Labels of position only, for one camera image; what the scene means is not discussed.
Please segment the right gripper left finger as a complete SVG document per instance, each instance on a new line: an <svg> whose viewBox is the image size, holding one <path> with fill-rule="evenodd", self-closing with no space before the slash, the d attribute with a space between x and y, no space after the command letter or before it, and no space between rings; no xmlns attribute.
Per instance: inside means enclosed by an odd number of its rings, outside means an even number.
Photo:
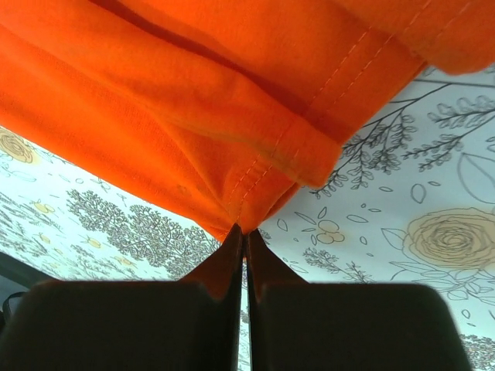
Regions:
<svg viewBox="0 0 495 371"><path fill-rule="evenodd" d="M45 281L1 335L3 370L234 370L243 234L178 281Z"/></svg>

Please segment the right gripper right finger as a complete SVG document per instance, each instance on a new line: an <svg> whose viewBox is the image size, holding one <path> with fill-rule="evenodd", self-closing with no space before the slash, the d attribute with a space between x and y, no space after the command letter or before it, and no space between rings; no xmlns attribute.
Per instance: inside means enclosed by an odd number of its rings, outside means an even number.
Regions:
<svg viewBox="0 0 495 371"><path fill-rule="evenodd" d="M310 284L245 238L254 370L468 370L446 303L419 284Z"/></svg>

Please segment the orange t shirt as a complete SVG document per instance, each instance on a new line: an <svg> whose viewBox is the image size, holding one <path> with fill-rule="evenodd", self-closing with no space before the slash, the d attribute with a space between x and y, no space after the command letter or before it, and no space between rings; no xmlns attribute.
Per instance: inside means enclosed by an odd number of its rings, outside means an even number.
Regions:
<svg viewBox="0 0 495 371"><path fill-rule="evenodd" d="M492 1L3 1L1 123L223 239L425 67L493 61Z"/></svg>

